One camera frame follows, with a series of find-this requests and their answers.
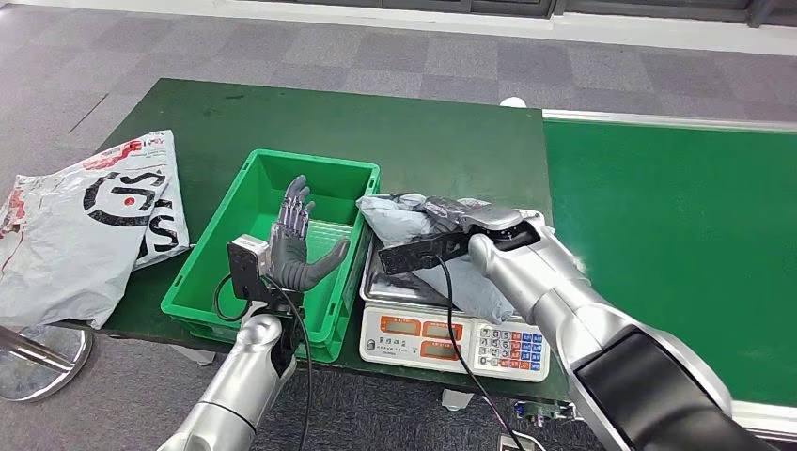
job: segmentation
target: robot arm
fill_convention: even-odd
[[[221,284],[213,308],[222,319],[242,318],[242,327],[211,385],[159,451],[249,449],[260,419],[293,375],[296,348],[307,340],[306,330],[299,334],[304,329],[302,293],[339,265],[349,249],[349,241],[342,239],[325,257],[307,262],[305,238],[315,203],[305,203],[310,193],[305,182],[299,176],[285,191],[268,242],[241,235],[227,245],[230,274],[221,284],[231,279],[235,297],[245,299],[246,308],[238,317],[223,316],[217,299]]]
[[[296,368],[292,352],[283,355],[284,339],[279,318],[246,320],[211,385],[159,451],[248,450],[261,417]]]
[[[547,227],[526,222],[533,233],[496,247],[488,234],[507,222],[493,217],[512,214],[493,209],[469,218],[487,234],[471,236],[468,252],[525,321],[538,325],[570,399],[607,450],[774,449],[731,419],[728,390],[692,350],[607,302]]]

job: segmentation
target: scale display screen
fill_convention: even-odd
[[[420,335],[421,321],[398,317],[381,317],[380,329],[389,334]]]
[[[424,341],[421,344],[421,357],[431,357],[433,359],[442,360],[457,360],[457,353],[454,351],[454,348],[450,343]]]
[[[462,325],[451,324],[451,328],[454,329],[454,339],[457,341],[462,340]],[[449,339],[448,324],[444,322],[426,321],[424,322],[424,336],[428,338],[443,338],[447,340]]]

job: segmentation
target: scale keypad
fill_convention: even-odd
[[[478,362],[481,365],[540,371],[542,335],[484,327],[479,331]]]

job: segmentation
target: green workbench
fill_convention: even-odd
[[[551,217],[540,110],[163,79],[102,148],[164,129],[175,135],[193,240],[254,148],[376,163],[383,193],[472,196]],[[175,257],[134,272],[101,333],[228,351],[228,344],[195,338],[161,312],[161,299],[184,261]],[[358,350],[362,308],[358,300],[338,359],[318,366],[472,390],[466,375],[364,362]],[[516,398],[567,397],[557,371],[538,384],[488,380],[485,387]]]
[[[161,80],[102,147],[173,130],[194,239],[253,148],[377,163],[383,192],[540,210],[599,292],[693,347],[735,399],[797,406],[789,330],[797,318],[797,135],[740,127],[548,112],[543,121],[539,110]],[[228,350],[161,313],[183,261],[135,272],[102,332]],[[361,313],[358,302],[343,351],[327,367],[469,389],[463,375],[362,361]],[[555,365],[542,383],[485,385],[509,397],[567,399]]]

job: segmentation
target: humanoid robot hand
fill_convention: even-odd
[[[285,191],[279,216],[272,224],[269,245],[271,265],[267,274],[282,288],[308,291],[343,261],[349,240],[342,238],[332,250],[315,263],[307,263],[307,226],[315,202],[305,204],[310,189],[306,177],[294,179]]]

